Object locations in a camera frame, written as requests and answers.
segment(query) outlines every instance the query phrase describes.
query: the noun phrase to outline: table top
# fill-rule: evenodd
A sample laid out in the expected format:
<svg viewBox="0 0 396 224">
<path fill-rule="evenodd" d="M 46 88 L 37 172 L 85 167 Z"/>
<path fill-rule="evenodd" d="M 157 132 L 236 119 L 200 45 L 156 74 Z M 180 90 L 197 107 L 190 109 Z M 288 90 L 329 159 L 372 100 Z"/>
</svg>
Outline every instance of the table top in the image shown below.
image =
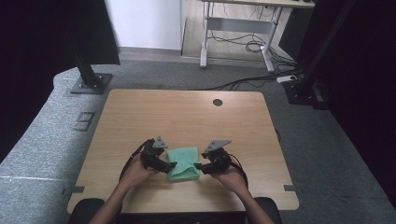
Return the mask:
<svg viewBox="0 0 396 224">
<path fill-rule="evenodd" d="M 280 210 L 298 208 L 295 192 L 284 190 L 292 185 L 290 174 L 260 92 L 113 90 L 78 177 L 84 191 L 72 194 L 68 212 L 84 198 L 107 199 L 130 155 L 159 135 L 168 149 L 198 147 L 199 154 L 212 140 L 232 140 L 224 148 L 242 163 L 252 195 L 272 198 Z M 166 151 L 161 159 L 167 161 Z M 202 173 L 180 182 L 159 173 L 131 190 L 122 207 L 123 213 L 244 210 L 233 193 Z"/>
<path fill-rule="evenodd" d="M 311 8 L 315 3 L 306 3 L 303 0 L 201 0 L 203 2 L 213 3 L 227 3 L 227 4 L 241 4 L 241 5 L 255 5 L 255 6 L 268 6 L 268 7 L 306 7 Z"/>
</svg>

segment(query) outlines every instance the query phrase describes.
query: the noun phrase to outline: person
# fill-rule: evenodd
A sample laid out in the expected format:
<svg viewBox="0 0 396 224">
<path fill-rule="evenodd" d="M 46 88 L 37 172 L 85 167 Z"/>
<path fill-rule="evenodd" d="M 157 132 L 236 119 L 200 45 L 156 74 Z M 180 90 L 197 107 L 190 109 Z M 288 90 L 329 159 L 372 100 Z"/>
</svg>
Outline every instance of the person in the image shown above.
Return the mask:
<svg viewBox="0 0 396 224">
<path fill-rule="evenodd" d="M 119 184 L 114 188 L 110 197 L 102 205 L 99 211 L 91 219 L 90 224 L 107 224 L 119 212 L 123 199 L 130 189 L 133 189 L 145 182 L 158 171 L 148 170 L 143 167 L 140 156 L 135 156 Z M 246 208 L 247 216 L 254 224 L 274 223 L 271 218 L 259 206 L 250 194 L 245 184 L 244 178 L 234 167 L 230 167 L 226 172 L 213 174 L 226 189 L 232 191 L 241 200 Z"/>
</svg>

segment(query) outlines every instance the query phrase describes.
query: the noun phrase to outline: wall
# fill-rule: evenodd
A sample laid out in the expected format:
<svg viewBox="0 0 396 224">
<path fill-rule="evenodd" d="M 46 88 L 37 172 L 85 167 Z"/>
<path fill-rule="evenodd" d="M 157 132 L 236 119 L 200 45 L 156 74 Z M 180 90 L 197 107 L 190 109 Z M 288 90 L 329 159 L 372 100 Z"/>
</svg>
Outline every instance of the wall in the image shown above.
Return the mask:
<svg viewBox="0 0 396 224">
<path fill-rule="evenodd" d="M 106 0 L 106 5 L 118 47 L 181 49 L 184 0 Z"/>
</svg>

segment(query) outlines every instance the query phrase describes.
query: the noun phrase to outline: folded green cloth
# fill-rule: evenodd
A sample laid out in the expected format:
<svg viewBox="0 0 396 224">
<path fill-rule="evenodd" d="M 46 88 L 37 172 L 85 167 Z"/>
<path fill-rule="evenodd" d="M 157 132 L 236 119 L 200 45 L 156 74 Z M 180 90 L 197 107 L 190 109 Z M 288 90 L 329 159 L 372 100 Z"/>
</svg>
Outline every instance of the folded green cloth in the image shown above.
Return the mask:
<svg viewBox="0 0 396 224">
<path fill-rule="evenodd" d="M 194 166 L 198 162 L 197 147 L 181 147 L 167 151 L 169 162 L 177 161 L 175 168 L 168 174 L 169 180 L 189 180 L 199 177 L 199 170 Z"/>
</svg>

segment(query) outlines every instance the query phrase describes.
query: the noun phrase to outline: person's right hand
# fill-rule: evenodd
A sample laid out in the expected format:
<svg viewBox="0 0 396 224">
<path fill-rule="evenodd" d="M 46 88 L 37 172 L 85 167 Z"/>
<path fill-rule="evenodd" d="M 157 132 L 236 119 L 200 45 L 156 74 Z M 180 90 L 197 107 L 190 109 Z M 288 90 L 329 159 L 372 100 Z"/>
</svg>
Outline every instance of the person's right hand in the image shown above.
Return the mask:
<svg viewBox="0 0 396 224">
<path fill-rule="evenodd" d="M 225 172 L 211 175 L 216 178 L 226 189 L 241 194 L 248 191 L 244 178 L 239 174 L 235 167 L 230 166 Z"/>
</svg>

